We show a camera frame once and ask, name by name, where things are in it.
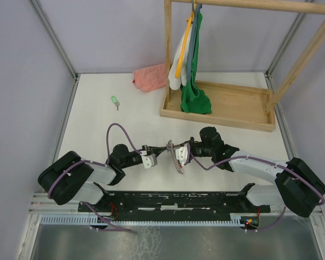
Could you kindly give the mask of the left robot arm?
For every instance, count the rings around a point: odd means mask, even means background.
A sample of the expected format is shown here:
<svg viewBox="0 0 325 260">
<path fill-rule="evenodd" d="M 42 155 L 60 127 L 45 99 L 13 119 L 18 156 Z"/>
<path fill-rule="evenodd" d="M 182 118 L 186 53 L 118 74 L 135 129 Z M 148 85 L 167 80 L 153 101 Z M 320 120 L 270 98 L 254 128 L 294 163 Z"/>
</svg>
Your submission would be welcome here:
<svg viewBox="0 0 325 260">
<path fill-rule="evenodd" d="M 124 144 L 113 148 L 106 163 L 86 160 L 74 151 L 67 152 L 44 170 L 37 179 L 47 192 L 48 198 L 58 205 L 71 200 L 87 202 L 97 211 L 104 211 L 109 198 L 103 194 L 104 185 L 115 186 L 126 176 L 124 169 L 142 164 L 145 169 L 157 164 L 157 157 L 164 151 L 177 155 L 176 149 L 193 141 L 191 138 L 181 144 L 168 143 L 165 147 L 142 146 L 130 151 Z"/>
</svg>

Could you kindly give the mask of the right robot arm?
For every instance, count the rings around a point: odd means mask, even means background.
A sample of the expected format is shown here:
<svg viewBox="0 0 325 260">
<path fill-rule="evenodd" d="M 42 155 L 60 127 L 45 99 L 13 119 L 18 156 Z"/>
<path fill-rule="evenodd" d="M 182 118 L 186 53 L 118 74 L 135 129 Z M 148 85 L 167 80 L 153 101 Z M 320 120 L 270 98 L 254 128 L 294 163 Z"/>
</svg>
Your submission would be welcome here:
<svg viewBox="0 0 325 260">
<path fill-rule="evenodd" d="M 256 157 L 226 144 L 215 127 L 205 127 L 199 135 L 200 141 L 191 140 L 186 145 L 187 162 L 208 157 L 213 164 L 204 170 L 217 167 L 268 182 L 253 184 L 238 197 L 242 211 L 250 212 L 256 206 L 280 206 L 307 218 L 315 207 L 325 203 L 325 184 L 302 159 L 281 161 Z"/>
</svg>

